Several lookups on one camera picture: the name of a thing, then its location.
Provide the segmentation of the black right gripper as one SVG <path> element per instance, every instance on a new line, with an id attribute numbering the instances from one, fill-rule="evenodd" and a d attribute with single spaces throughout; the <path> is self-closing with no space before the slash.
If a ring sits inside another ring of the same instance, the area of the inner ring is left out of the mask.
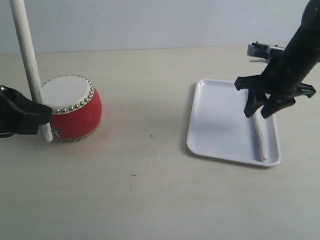
<path id="1" fill-rule="evenodd" d="M 235 88 L 238 91 L 248 89 L 245 116 L 252 117 L 264 105 L 260 113 L 267 119 L 276 112 L 293 106 L 296 103 L 294 97 L 313 97 L 317 92 L 315 88 L 302 81 L 319 61 L 320 39 L 298 37 L 293 38 L 281 54 L 270 58 L 261 74 L 239 76 L 234 83 Z M 267 99 L 266 94 L 279 99 Z"/>

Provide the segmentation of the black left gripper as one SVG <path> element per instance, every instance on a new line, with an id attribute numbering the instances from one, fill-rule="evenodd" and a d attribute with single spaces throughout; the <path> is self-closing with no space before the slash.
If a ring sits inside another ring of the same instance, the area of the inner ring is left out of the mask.
<path id="1" fill-rule="evenodd" d="M 36 135 L 50 122 L 53 109 L 36 103 L 13 88 L 0 86 L 0 137 Z"/>

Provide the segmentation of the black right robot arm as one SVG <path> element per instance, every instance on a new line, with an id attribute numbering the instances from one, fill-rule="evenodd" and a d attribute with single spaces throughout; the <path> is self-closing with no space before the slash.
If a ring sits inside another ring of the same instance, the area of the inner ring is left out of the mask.
<path id="1" fill-rule="evenodd" d="M 261 74 L 239 76 L 234 83 L 238 91 L 248 91 L 244 107 L 247 118 L 260 109 L 266 119 L 293 106 L 298 96 L 311 98 L 317 91 L 303 80 L 320 61 L 319 0 L 307 3 L 300 26 L 286 47 L 256 41 L 248 45 L 247 55 L 268 61 Z"/>

